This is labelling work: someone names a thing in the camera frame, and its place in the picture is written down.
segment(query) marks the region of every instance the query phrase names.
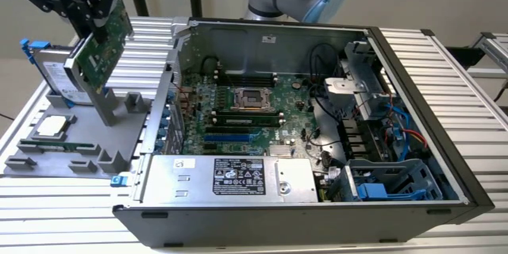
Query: power supply label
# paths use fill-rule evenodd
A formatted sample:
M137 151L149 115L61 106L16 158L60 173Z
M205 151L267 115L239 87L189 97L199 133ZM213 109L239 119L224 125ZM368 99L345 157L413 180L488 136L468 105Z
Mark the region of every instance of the power supply label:
M265 195L263 159L215 159L213 193Z

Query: motherboard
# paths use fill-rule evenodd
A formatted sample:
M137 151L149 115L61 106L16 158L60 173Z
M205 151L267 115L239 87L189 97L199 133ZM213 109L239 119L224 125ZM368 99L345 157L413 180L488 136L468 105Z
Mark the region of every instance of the motherboard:
M199 74L184 77L183 154L317 157L307 142L317 126L305 79L271 76L245 83L228 77L224 82Z

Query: cpu socket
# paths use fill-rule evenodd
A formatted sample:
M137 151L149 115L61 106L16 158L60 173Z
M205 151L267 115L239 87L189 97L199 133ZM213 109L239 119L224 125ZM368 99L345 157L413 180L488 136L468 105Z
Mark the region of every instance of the cpu socket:
M235 89L235 104L231 107L235 111L272 112L275 108L269 104L272 91L267 88L237 88Z

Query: sticker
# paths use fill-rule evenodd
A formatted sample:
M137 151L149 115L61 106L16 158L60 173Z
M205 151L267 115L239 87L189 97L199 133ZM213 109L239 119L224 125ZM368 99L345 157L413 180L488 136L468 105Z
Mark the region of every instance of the sticker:
M227 119L225 123L251 124L252 120Z
M76 103L91 103L88 94L80 92L65 73L64 64L60 62L44 62L44 68L47 69L51 82L55 88L61 93L63 97Z
M277 42L277 37L273 36L263 36L263 43L275 44Z
M265 195L263 159L215 159L213 193Z
M196 159L175 159L173 169L193 169L196 167Z

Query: blue pcie slot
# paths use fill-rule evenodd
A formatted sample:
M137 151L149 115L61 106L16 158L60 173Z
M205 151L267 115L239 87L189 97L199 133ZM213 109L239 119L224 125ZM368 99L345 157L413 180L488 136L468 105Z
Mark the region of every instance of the blue pcie slot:
M248 134L205 135L204 140L208 142L251 142L251 136Z

